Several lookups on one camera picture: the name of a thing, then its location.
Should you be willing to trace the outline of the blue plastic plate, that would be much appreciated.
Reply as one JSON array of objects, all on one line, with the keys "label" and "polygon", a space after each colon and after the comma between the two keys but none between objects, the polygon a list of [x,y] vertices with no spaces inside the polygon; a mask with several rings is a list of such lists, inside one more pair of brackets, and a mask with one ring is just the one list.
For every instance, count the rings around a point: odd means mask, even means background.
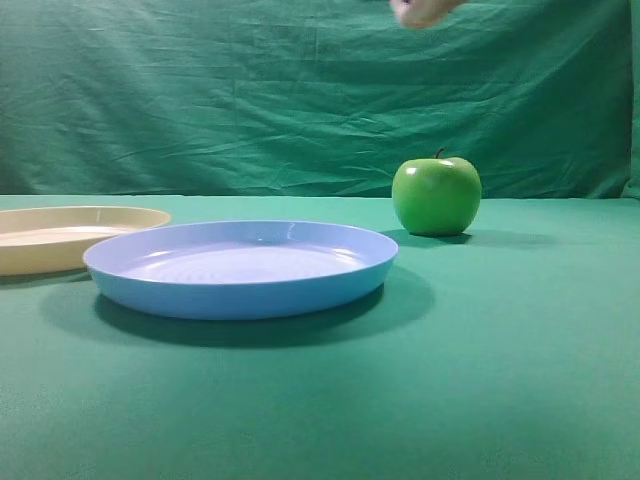
[{"label": "blue plastic plate", "polygon": [[188,320],[242,321],[322,311],[384,282],[388,236],[309,221],[180,224],[125,234],[83,260],[100,293],[124,307]]}]

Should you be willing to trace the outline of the green backdrop cloth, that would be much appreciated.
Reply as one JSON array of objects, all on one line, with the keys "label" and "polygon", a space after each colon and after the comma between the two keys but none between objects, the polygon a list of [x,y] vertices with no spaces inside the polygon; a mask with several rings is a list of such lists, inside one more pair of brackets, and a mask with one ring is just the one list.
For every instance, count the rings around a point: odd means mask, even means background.
[{"label": "green backdrop cloth", "polygon": [[489,198],[639,193],[639,5],[5,1],[10,195],[385,197],[469,160]]}]

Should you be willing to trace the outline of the yellow plastic plate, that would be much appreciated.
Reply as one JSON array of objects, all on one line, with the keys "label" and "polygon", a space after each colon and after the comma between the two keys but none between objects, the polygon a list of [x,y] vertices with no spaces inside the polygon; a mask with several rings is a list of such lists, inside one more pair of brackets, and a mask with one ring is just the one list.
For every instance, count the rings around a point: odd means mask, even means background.
[{"label": "yellow plastic plate", "polygon": [[84,267],[84,252],[105,239],[170,222],[165,211],[128,206],[56,206],[1,212],[1,274]]}]

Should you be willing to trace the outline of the green apple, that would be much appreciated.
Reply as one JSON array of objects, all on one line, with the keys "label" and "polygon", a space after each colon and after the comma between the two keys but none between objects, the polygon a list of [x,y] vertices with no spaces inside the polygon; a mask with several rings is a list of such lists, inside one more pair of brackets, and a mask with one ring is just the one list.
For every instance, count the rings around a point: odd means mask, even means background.
[{"label": "green apple", "polygon": [[403,162],[391,187],[395,214],[410,234],[456,236],[473,222],[482,197],[478,171],[461,157],[417,158]]}]

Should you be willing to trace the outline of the green table cloth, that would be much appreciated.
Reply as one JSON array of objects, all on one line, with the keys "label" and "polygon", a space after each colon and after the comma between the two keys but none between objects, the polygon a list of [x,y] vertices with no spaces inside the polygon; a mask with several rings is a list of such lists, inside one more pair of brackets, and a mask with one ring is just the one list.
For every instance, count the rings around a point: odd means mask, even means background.
[{"label": "green table cloth", "polygon": [[303,219],[400,246],[343,308],[189,323],[79,272],[1,282],[5,479],[635,479],[639,204],[486,200],[451,240],[386,199],[8,196],[177,223]]}]

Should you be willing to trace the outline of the yellow bread with red top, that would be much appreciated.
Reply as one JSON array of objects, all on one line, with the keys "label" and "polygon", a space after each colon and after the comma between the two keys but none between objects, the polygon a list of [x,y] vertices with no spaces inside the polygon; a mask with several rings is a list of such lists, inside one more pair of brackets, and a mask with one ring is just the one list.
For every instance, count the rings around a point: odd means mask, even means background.
[{"label": "yellow bread with red top", "polygon": [[400,25],[409,29],[429,28],[442,21],[465,0],[390,0]]}]

